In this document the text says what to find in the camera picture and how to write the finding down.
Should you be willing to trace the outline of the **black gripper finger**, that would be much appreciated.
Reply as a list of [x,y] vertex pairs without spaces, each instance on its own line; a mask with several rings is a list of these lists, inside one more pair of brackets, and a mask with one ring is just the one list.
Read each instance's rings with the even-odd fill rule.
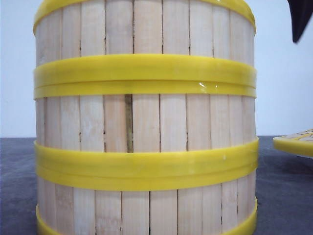
[[292,40],[296,44],[300,40],[313,13],[312,0],[288,0],[291,24]]

